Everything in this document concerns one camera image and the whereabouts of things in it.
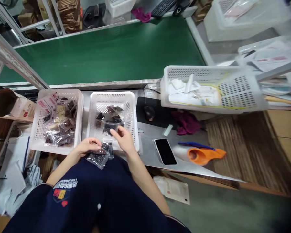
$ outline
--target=navy shirt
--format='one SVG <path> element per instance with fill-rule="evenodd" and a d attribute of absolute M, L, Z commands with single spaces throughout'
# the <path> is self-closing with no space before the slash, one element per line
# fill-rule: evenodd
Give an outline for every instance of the navy shirt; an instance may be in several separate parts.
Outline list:
<path fill-rule="evenodd" d="M 127 162 L 103 170 L 84 158 L 54 186 L 41 184 L 25 199 L 3 232 L 190 232 L 165 216 L 133 181 Z"/>

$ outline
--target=black phone screen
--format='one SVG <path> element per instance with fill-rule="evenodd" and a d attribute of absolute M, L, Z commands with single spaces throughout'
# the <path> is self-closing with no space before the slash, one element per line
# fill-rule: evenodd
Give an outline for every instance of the black phone screen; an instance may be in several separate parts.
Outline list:
<path fill-rule="evenodd" d="M 175 159 L 174 154 L 172 153 L 172 150 L 167 139 L 158 139 L 155 140 L 154 142 L 158 148 L 158 152 L 162 158 L 163 164 L 165 165 L 177 164 L 177 161 Z"/>

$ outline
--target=pink cloth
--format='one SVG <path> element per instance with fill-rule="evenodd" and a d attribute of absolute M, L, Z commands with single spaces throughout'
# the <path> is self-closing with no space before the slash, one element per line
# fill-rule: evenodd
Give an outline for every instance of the pink cloth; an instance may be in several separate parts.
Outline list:
<path fill-rule="evenodd" d="M 194 134 L 201 128 L 196 117 L 188 111 L 171 113 L 177 124 L 177 135 Z"/>
<path fill-rule="evenodd" d="M 140 20 L 143 23 L 147 23 L 151 19 L 151 12 L 148 12 L 148 13 L 144 14 L 142 7 L 134 9 L 131 12 L 136 17 L 136 19 Z"/>

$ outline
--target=keyboard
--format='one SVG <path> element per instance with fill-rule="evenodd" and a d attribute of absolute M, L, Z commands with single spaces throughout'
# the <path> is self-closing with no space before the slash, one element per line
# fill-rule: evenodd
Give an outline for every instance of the keyboard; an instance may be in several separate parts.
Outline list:
<path fill-rule="evenodd" d="M 152 17 L 161 18 L 172 6 L 176 4 L 177 0 L 163 0 L 152 11 Z"/>

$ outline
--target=white plastic basket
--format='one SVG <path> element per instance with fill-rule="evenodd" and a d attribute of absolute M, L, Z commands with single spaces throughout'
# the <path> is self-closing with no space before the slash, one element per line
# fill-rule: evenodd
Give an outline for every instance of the white plastic basket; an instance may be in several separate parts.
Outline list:
<path fill-rule="evenodd" d="M 169 102 L 169 81 L 174 78 L 187 81 L 191 74 L 194 74 L 193 80 L 201 85 L 218 88 L 222 106 L 205 107 Z M 247 66 L 167 66 L 161 80 L 161 105 L 217 114 L 240 114 L 268 108 L 255 76 Z"/>
<path fill-rule="evenodd" d="M 17 127 L 17 124 L 19 124 L 18 121 L 13 121 L 9 130 L 9 133 L 7 134 L 7 137 L 3 143 L 2 149 L 0 151 L 0 166 L 3 165 L 3 161 L 5 158 L 5 154 L 6 154 L 6 150 L 7 147 L 9 145 L 9 139 L 10 138 L 16 138 L 19 137 L 20 135 L 20 131 Z M 26 168 L 30 167 L 33 162 L 34 162 L 34 158 L 37 156 L 37 151 L 34 150 L 28 150 L 27 155 L 26 155 Z"/>
<path fill-rule="evenodd" d="M 112 18 L 123 15 L 132 10 L 136 0 L 106 0 L 106 7 Z"/>
<path fill-rule="evenodd" d="M 95 124 L 96 116 L 98 112 L 107 113 L 107 107 L 110 105 L 123 109 L 124 127 L 131 132 L 136 151 L 139 151 L 136 100 L 132 92 L 93 92 L 88 116 L 87 137 L 102 139 L 102 129 L 96 127 Z M 115 139 L 113 149 L 121 150 Z"/>
<path fill-rule="evenodd" d="M 48 94 L 57 92 L 60 97 L 66 97 L 68 100 L 75 100 L 78 103 L 77 119 L 74 135 L 74 147 L 81 142 L 81 130 L 82 130 L 82 116 L 83 116 L 83 105 L 84 97 L 78 89 L 58 89 L 58 90 L 41 90 L 38 94 L 38 100 L 47 96 Z M 39 105 L 36 106 L 35 116 L 32 123 L 32 131 L 29 140 L 29 147 L 32 150 L 39 150 L 49 153 L 68 155 L 74 147 L 60 146 L 56 147 L 53 145 L 45 145 L 45 139 L 43 137 L 44 127 L 43 118 L 46 117 L 47 113 L 42 111 Z"/>
<path fill-rule="evenodd" d="M 0 166 L 3 165 L 3 161 L 5 158 L 7 146 L 9 145 L 9 139 L 10 138 L 16 138 L 19 136 L 19 129 L 17 127 L 17 121 L 13 121 L 10 127 L 10 130 L 6 136 L 6 139 L 4 140 L 3 146 L 0 151 Z"/>
<path fill-rule="evenodd" d="M 235 0 L 214 0 L 204 24 L 208 41 L 248 39 L 280 22 L 291 19 L 291 11 L 282 0 L 260 0 L 232 24 L 224 13 Z"/>

